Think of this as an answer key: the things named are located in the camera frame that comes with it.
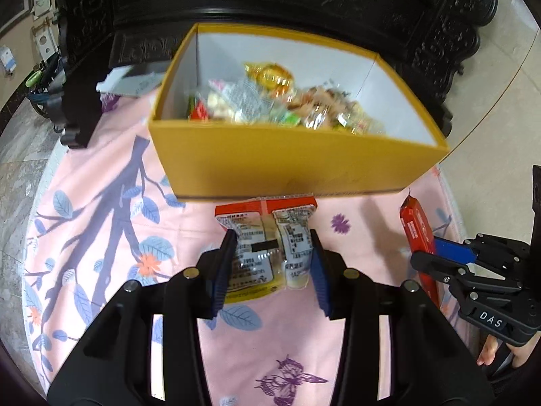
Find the person's right hand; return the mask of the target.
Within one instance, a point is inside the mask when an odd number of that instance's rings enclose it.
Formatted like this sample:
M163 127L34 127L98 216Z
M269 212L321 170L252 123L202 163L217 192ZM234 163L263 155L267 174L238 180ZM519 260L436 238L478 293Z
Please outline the person's right hand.
M506 344L507 348L513 355L512 366L514 368L521 367L530 357L540 339L540 332L537 332L525 345L513 346ZM478 366L489 366L495 360L497 350L499 348L498 339L492 335L488 335L482 350L477 359Z

